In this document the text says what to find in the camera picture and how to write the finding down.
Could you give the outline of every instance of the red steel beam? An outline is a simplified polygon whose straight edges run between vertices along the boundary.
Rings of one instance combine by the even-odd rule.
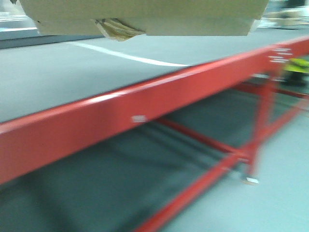
[[[156,120],[157,122],[167,126],[167,127],[170,127],[170,128],[173,128],[174,130],[180,132],[180,133],[183,133],[193,139],[196,139],[197,141],[203,143],[203,144],[206,144],[210,147],[213,147],[219,151],[222,151],[222,152],[225,152],[225,153],[238,153],[239,150],[237,150],[236,148],[233,148],[229,145],[226,145],[224,143],[221,143],[219,141],[216,141],[210,137],[207,137],[203,134],[200,134],[200,133],[197,133],[196,131],[192,130],[192,129],[189,129],[187,127],[184,127],[182,125],[179,125],[175,122],[172,122],[170,120],[167,120],[167,119],[164,119],[164,118],[159,118]]]
[[[209,188],[218,178],[227,173],[239,160],[237,153],[230,154],[222,159],[216,166],[203,174],[197,181],[186,188],[164,208],[149,218],[134,232],[156,232],[165,223],[174,218],[191,201]]]
[[[243,82],[239,85],[234,86],[233,89],[246,92],[246,93],[260,95],[262,86],[263,85]],[[289,90],[279,89],[279,88],[276,89],[276,93],[281,93],[281,94],[289,95],[289,96],[296,97],[296,98],[303,98],[305,96],[308,96],[308,94],[306,93],[297,93],[297,92],[292,92]]]

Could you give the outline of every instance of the metal frame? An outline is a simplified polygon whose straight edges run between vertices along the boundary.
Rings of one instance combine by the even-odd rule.
[[[1,123],[0,184],[118,133],[156,120],[227,154],[217,165],[135,230],[157,231],[238,162],[248,164],[246,181],[257,182],[252,176],[262,142],[291,120],[309,102],[308,95],[276,90],[275,78],[287,58],[306,54],[309,54],[309,37],[302,37]],[[265,72],[270,73],[265,85],[243,83],[255,73]],[[241,148],[230,147],[160,118],[231,87],[260,96],[253,137]],[[268,118],[273,106],[274,93],[277,91],[297,96],[302,100],[270,124]]]

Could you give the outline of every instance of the torn cardboard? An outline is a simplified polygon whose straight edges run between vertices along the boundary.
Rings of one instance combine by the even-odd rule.
[[[268,0],[20,0],[42,34],[247,35]]]

